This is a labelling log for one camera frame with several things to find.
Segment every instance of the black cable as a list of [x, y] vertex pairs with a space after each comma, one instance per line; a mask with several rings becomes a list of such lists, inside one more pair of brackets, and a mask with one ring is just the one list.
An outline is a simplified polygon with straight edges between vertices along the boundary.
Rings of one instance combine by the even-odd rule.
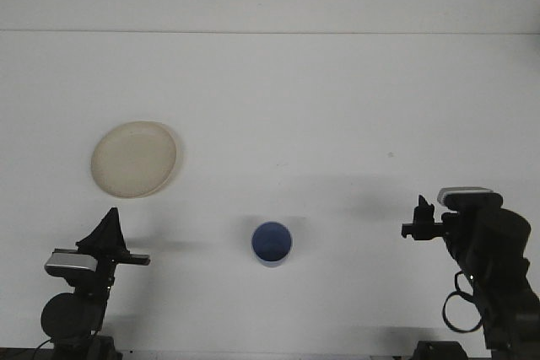
[[37, 351], [40, 350], [45, 344], [47, 344], [50, 341], [51, 341], [51, 339], [47, 339], [46, 341], [41, 343], [37, 348], [35, 348], [34, 352], [32, 353], [32, 357], [30, 358], [30, 360], [34, 360], [35, 359], [35, 354], [37, 353]]
[[458, 273], [456, 273], [456, 275], [454, 276], [454, 287], [456, 288], [456, 291], [453, 291], [451, 292], [450, 294], [448, 294], [448, 297], [446, 297], [445, 299], [445, 303], [442, 305], [442, 320], [445, 321], [445, 324], [446, 326], [448, 326], [448, 328], [456, 333], [470, 333], [470, 332], [475, 332], [476, 330], [480, 329], [482, 327], [482, 318], [480, 318], [480, 320], [478, 321], [478, 323], [471, 329], [461, 329], [461, 328], [458, 328], [457, 326], [454, 326], [449, 320], [448, 320], [448, 317], [446, 316], [446, 305], [448, 304], [448, 301], [450, 300], [450, 298], [452, 297], [461, 297], [463, 298], [465, 301], [471, 303], [471, 304], [474, 304], [474, 297], [469, 294], [469, 293], [465, 293], [463, 290], [460, 289], [459, 287], [459, 283], [457, 282], [457, 278], [463, 274], [463, 271], [459, 271]]

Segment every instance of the white background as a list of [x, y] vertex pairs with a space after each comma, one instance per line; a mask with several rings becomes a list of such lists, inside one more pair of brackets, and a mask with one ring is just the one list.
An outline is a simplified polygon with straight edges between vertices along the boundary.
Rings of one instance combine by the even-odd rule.
[[[480, 332], [456, 336], [440, 319], [456, 270], [444, 245], [402, 239], [400, 224], [418, 193], [495, 188], [533, 226], [540, 290], [538, 35], [11, 29], [518, 33], [535, 32], [537, 0], [478, 0], [491, 14], [460, 14], [469, 0], [454, 0], [460, 24], [404, 6], [337, 19], [275, 0], [249, 20], [248, 0], [216, 0], [222, 13], [206, 16], [199, 0], [171, 14], [165, 1], [132, 0], [141, 12], [130, 14], [128, 0], [0, 0], [0, 345], [45, 339], [41, 309], [68, 289], [42, 264], [117, 206], [128, 247], [153, 259], [117, 270], [105, 331], [120, 348], [359, 355], [444, 338], [483, 354]], [[355, 0], [341, 7], [359, 13]], [[133, 120], [170, 126], [184, 155], [164, 190], [126, 201], [94, 184], [89, 159]], [[266, 220], [294, 238], [276, 269], [250, 251]]]

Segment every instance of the plate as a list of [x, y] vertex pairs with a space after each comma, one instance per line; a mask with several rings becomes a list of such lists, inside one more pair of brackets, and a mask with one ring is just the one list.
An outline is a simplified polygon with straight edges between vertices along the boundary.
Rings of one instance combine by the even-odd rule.
[[128, 122], [107, 133], [95, 147], [91, 170], [95, 183], [123, 198], [159, 190], [175, 168], [176, 144], [158, 122]]

